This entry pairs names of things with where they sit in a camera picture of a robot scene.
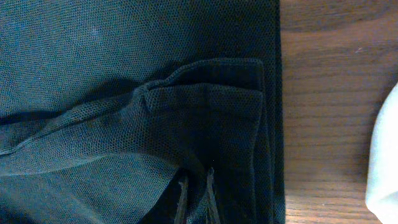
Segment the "black t-shirt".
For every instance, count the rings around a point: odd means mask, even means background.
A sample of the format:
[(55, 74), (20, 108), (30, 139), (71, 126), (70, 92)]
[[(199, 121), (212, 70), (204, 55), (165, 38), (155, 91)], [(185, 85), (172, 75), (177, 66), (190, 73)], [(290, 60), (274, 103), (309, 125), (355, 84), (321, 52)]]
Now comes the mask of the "black t-shirt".
[(285, 223), (279, 1), (1, 2), (1, 222)]

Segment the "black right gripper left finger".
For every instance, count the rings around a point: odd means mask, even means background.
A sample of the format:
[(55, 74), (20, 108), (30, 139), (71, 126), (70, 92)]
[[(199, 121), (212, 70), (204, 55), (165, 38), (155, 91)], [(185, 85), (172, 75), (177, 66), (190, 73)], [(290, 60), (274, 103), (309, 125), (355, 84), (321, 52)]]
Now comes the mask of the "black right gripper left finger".
[(188, 177), (184, 177), (178, 184), (181, 186), (181, 194), (177, 203), (174, 224), (185, 224), (188, 202)]

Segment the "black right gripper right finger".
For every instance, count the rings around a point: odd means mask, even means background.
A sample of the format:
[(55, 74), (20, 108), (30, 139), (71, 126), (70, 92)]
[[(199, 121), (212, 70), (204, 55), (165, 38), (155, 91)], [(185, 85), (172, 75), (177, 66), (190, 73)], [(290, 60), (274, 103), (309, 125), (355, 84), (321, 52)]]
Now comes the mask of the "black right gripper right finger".
[(221, 224), (218, 207), (216, 204), (214, 184), (214, 169), (211, 167), (208, 170), (206, 180), (206, 224)]

